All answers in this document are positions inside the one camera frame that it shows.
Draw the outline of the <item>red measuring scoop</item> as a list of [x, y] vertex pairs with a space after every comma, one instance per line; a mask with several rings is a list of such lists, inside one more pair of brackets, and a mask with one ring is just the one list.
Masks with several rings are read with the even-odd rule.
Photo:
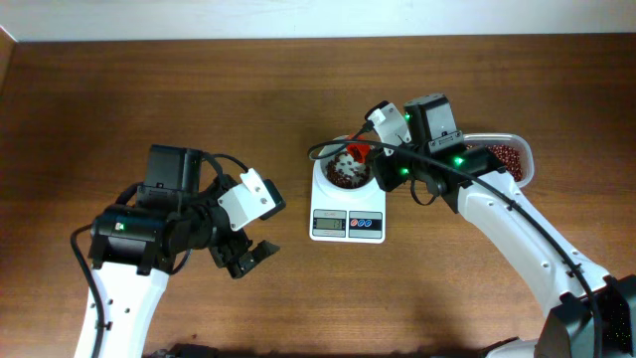
[[371, 151], [371, 145], [366, 143], [350, 143], [347, 145], [346, 150], [356, 162], [365, 164], [366, 157]]

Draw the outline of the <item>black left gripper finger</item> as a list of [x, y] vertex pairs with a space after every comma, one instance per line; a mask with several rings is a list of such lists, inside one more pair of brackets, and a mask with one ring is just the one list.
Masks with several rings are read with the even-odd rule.
[[280, 251], [280, 246], [268, 241], [260, 242], [253, 250], [242, 257], [242, 270], [250, 271], [267, 258]]
[[247, 252], [236, 260], [231, 261], [227, 270], [231, 278], [242, 278], [256, 266], [252, 252]]

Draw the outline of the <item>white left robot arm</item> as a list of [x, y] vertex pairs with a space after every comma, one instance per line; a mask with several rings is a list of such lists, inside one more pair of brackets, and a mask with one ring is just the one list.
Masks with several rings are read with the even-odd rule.
[[225, 173], [220, 153], [154, 144], [143, 181], [124, 190], [71, 247], [88, 285], [78, 357], [140, 357], [169, 278], [192, 252], [244, 277], [279, 247], [244, 231], [285, 207], [269, 179], [244, 166]]

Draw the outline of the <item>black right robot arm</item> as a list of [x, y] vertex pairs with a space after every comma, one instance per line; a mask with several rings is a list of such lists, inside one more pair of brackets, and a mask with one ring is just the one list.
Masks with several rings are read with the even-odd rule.
[[381, 141], [367, 157], [380, 188], [424, 183], [495, 245], [542, 308], [538, 339], [501, 341], [484, 356], [634, 356], [634, 276], [617, 279], [586, 257], [531, 204], [501, 160], [466, 145], [443, 94], [402, 109], [383, 101], [366, 119]]

